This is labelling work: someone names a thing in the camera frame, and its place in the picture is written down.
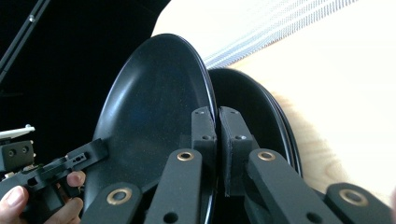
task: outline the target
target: human hand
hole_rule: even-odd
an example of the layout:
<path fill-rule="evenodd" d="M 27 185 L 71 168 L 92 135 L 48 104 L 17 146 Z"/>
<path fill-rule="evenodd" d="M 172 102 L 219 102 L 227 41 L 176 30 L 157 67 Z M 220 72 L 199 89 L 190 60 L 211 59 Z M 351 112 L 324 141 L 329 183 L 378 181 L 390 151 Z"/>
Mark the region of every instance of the human hand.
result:
<path fill-rule="evenodd" d="M 85 174 L 83 172 L 73 172 L 67 176 L 67 183 L 70 187 L 80 187 L 84 184 Z M 27 223 L 20 218 L 20 214 L 27 204 L 29 194 L 21 186 L 11 189 L 0 201 L 0 223 L 14 224 Z M 83 202 L 80 198 L 67 200 L 64 207 L 52 215 L 46 224 L 51 223 L 79 223 L 79 212 L 82 209 Z"/>

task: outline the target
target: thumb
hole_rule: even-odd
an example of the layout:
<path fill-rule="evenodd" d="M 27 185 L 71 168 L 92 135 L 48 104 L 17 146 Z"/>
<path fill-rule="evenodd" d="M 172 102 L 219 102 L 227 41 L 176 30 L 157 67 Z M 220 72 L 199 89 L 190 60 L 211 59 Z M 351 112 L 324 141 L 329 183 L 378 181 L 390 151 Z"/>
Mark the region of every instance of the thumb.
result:
<path fill-rule="evenodd" d="M 0 223 L 20 223 L 19 215 L 25 207 L 29 194 L 21 186 L 11 189 L 0 201 Z"/>

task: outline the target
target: wooden surface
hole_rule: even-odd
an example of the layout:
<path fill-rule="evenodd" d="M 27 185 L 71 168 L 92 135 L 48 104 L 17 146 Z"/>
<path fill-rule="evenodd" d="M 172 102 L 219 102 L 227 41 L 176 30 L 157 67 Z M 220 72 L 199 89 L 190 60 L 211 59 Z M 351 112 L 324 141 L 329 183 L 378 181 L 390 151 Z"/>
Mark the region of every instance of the wooden surface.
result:
<path fill-rule="evenodd" d="M 393 1 L 360 0 L 230 66 L 278 100 L 297 140 L 304 180 L 314 189 L 349 182 L 390 204 L 396 186 L 395 11 Z M 177 10 L 166 13 L 177 16 Z M 166 21 L 160 17 L 159 24 Z"/>

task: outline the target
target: light wood table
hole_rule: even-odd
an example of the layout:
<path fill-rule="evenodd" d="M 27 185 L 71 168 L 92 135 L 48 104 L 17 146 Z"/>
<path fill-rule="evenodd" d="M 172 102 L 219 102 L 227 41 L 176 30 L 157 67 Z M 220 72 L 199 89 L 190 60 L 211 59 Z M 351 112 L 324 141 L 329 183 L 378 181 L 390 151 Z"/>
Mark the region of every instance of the light wood table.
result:
<path fill-rule="evenodd" d="M 393 1 L 360 0 L 230 65 L 278 100 L 297 140 L 304 180 L 314 189 L 349 182 L 390 205 L 396 186 L 395 11 Z M 166 21 L 160 17 L 159 24 Z"/>

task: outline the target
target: dark background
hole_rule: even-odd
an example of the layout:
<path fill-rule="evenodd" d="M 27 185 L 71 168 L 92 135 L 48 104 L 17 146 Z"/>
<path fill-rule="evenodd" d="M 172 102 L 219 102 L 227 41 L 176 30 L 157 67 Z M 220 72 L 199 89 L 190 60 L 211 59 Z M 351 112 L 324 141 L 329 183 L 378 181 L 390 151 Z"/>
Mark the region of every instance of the dark background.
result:
<path fill-rule="evenodd" d="M 0 0 L 0 57 L 37 0 Z M 92 140 L 106 96 L 169 0 L 52 0 L 0 83 L 0 131 L 31 124 L 36 161 Z"/>

